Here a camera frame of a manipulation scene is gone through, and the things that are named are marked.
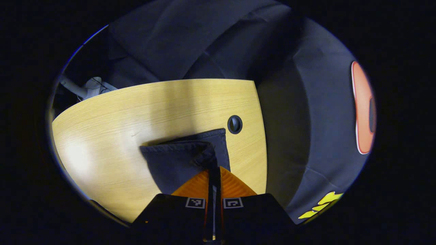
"yellow marking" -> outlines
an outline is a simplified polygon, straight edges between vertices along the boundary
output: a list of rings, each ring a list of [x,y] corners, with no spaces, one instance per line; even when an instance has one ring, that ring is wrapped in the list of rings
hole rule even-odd
[[[321,205],[321,204],[324,204],[324,203],[331,202],[333,200],[339,199],[342,195],[343,195],[343,193],[342,194],[335,194],[334,191],[329,192],[329,193],[327,193],[327,195],[325,197],[323,197],[323,199],[321,199],[318,202],[318,205]]]
[[[321,211],[321,209],[323,209],[327,205],[328,205],[328,203],[320,205],[320,206],[313,207],[312,209],[315,210],[315,211]]]
[[[301,215],[300,217],[298,217],[299,219],[304,219],[304,218],[310,218],[312,217],[314,214],[316,214],[317,212],[315,211],[308,211],[306,213],[304,213],[303,215]]]

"wooden table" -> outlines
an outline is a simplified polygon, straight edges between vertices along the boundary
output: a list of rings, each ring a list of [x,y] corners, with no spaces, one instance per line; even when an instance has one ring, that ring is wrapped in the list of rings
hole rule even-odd
[[[232,115],[242,119],[239,134],[227,129]],[[160,193],[139,146],[219,128],[226,128],[232,173],[265,193],[265,131],[253,81],[192,79],[123,88],[68,108],[52,124],[71,179],[128,222]]]

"wood grain surface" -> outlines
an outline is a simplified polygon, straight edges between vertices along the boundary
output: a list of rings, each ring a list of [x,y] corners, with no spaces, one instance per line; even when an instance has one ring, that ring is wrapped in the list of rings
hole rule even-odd
[[[236,135],[227,129],[232,115],[243,122]],[[265,193],[265,131],[253,81],[192,79],[123,88],[68,108],[52,124],[71,179],[128,222],[160,193],[139,146],[219,128],[226,129],[232,173]]]

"folded cloth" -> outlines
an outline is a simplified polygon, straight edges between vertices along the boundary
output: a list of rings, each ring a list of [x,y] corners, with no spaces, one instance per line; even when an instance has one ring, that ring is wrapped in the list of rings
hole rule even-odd
[[[155,146],[140,146],[154,182],[171,194],[199,172],[218,166],[230,171],[225,129],[178,138]]]

